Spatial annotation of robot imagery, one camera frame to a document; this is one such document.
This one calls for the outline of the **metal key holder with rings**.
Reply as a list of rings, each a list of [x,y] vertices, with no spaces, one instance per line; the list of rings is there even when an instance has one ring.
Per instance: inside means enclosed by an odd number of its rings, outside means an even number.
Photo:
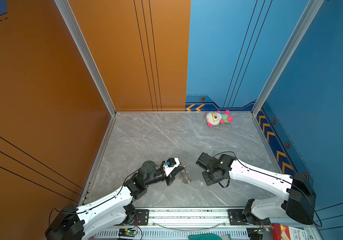
[[[191,182],[191,177],[189,171],[186,169],[186,163],[181,164],[181,166],[183,167],[183,170],[179,173],[179,176],[185,184],[189,184]]]

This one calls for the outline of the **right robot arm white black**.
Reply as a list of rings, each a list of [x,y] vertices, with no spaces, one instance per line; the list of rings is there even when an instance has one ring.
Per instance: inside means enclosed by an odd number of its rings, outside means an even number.
[[[241,213],[248,225],[269,224],[272,218],[290,218],[303,225],[313,225],[316,193],[308,179],[299,173],[292,175],[270,172],[239,160],[235,155],[221,153],[219,158],[202,153],[196,164],[208,186],[223,180],[237,180],[264,189],[274,196],[269,199],[249,199]]]

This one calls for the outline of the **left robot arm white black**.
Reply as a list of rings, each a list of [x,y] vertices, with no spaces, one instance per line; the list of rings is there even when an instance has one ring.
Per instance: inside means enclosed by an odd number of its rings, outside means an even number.
[[[86,205],[68,205],[60,210],[45,231],[45,237],[48,240],[89,240],[105,228],[132,224],[136,212],[132,203],[146,194],[147,187],[160,182],[170,186],[183,170],[185,166],[178,158],[169,158],[159,166],[146,161],[111,194]]]

